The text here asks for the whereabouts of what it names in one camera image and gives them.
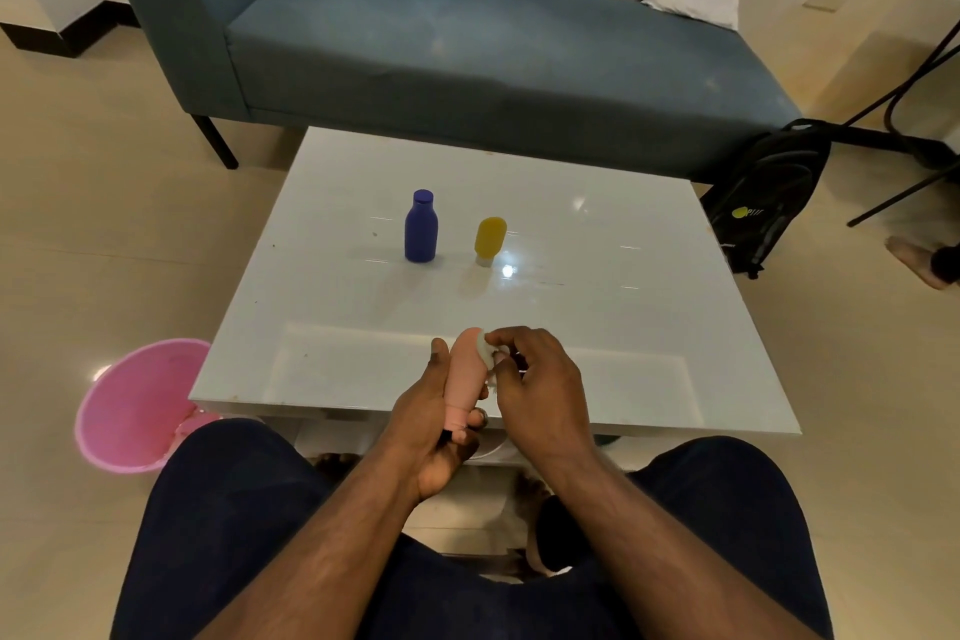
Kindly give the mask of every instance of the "black backpack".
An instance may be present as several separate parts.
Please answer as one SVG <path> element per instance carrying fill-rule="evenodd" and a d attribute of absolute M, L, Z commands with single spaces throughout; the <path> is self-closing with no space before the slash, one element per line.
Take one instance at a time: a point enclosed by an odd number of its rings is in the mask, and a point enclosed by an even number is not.
<path fill-rule="evenodd" d="M 733 273 L 756 279 L 763 260 L 803 210 L 831 154 L 831 141 L 802 120 L 764 135 L 700 202 Z"/>

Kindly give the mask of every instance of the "blue bottle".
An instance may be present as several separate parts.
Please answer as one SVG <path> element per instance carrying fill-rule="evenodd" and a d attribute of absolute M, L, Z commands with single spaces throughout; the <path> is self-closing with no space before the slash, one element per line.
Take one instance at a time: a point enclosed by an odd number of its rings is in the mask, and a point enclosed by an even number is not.
<path fill-rule="evenodd" d="M 428 264 L 437 255 L 437 231 L 440 224 L 433 210 L 433 193 L 417 190 L 414 207 L 407 213 L 403 229 L 403 255 L 415 264 Z"/>

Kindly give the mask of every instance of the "person's left hand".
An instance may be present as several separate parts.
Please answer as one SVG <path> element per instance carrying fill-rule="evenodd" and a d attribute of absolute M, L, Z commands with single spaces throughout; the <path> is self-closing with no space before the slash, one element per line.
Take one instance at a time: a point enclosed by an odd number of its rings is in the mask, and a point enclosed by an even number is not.
<path fill-rule="evenodd" d="M 445 341 L 435 338 L 423 376 L 397 399 L 390 423 L 378 441 L 385 450 L 395 451 L 402 461 L 409 462 L 420 501 L 440 493 L 450 482 L 476 452 L 476 431 L 487 424 L 486 413 L 474 407 L 466 420 L 468 429 L 457 430 L 449 441 L 438 444 L 446 416 L 444 386 L 448 372 L 450 350 Z M 486 386 L 480 399 L 485 397 Z"/>

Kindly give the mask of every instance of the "person's right hand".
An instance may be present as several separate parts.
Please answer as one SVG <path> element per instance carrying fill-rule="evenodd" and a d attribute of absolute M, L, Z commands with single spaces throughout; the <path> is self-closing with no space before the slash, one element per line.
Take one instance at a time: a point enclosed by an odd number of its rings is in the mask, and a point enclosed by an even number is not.
<path fill-rule="evenodd" d="M 489 331 L 486 342 L 506 345 L 527 362 L 521 379 L 510 356 L 494 355 L 503 425 L 527 460 L 545 474 L 557 459 L 590 456 L 595 448 L 584 383 L 557 337 L 546 329 L 506 327 Z"/>

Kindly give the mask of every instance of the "glossy table top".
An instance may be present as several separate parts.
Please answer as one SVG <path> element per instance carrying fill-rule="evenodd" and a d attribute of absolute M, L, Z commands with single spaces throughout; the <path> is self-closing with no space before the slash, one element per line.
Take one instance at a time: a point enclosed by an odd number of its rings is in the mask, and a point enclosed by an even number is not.
<path fill-rule="evenodd" d="M 439 219 L 427 264 L 403 258 L 419 188 Z M 483 268 L 489 216 L 509 232 Z M 389 411 L 431 338 L 511 324 L 563 343 L 597 432 L 799 432 L 689 182 L 316 128 L 191 398 Z"/>

